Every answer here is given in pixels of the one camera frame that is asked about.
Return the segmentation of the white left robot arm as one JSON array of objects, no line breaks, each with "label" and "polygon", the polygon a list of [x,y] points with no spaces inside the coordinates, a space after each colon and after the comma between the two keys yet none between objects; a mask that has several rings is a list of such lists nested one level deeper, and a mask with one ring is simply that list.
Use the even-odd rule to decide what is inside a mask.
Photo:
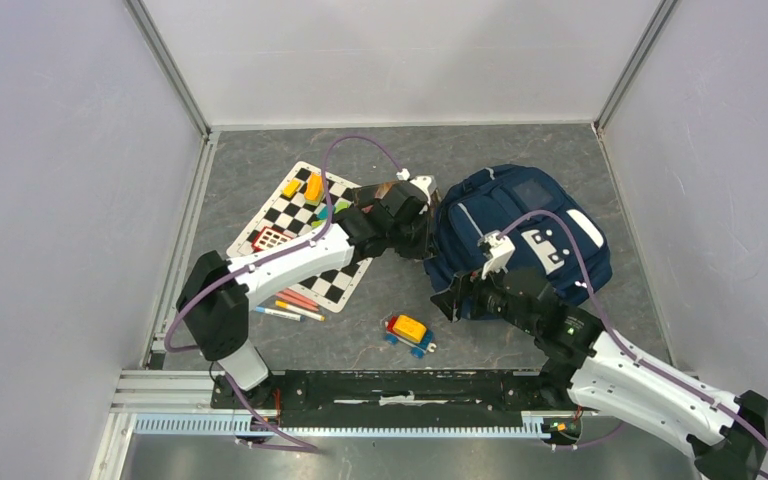
[{"label": "white left robot arm", "polygon": [[250,407],[274,394],[270,370],[249,337],[249,314],[264,300],[323,272],[340,270],[392,249],[408,259],[428,253],[439,198],[431,176],[363,188],[364,201],[282,245],[255,254],[198,258],[177,301],[175,326],[186,325],[205,360],[218,363]]}]

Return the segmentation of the navy blue student backpack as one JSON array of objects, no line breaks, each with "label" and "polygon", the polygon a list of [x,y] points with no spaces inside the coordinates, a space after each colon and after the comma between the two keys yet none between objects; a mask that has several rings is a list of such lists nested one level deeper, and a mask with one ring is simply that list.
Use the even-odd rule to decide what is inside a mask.
[{"label": "navy blue student backpack", "polygon": [[435,293],[458,272],[476,272],[476,285],[485,262],[478,242],[498,230],[515,245],[498,272],[535,268],[555,289],[555,309],[538,325],[579,315],[581,304],[613,275],[603,229],[536,167],[500,165],[472,174],[446,193],[434,227],[435,254],[424,267]]}]

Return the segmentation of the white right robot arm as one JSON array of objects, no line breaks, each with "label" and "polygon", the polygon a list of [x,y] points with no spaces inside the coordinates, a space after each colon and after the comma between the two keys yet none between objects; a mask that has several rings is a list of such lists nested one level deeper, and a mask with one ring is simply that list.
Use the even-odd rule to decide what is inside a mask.
[{"label": "white right robot arm", "polygon": [[768,400],[701,381],[645,354],[603,321],[563,301],[532,268],[462,272],[432,302],[451,321],[502,319],[547,357],[537,382],[551,408],[613,416],[692,459],[707,479],[756,479],[768,454]]}]

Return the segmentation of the dark Three Days book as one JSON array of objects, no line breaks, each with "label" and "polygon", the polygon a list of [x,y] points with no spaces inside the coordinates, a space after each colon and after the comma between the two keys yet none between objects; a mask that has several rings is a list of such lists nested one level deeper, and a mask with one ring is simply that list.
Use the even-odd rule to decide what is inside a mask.
[{"label": "dark Three Days book", "polygon": [[396,181],[366,185],[351,190],[351,202],[363,212],[368,212],[376,201],[383,200]]}]

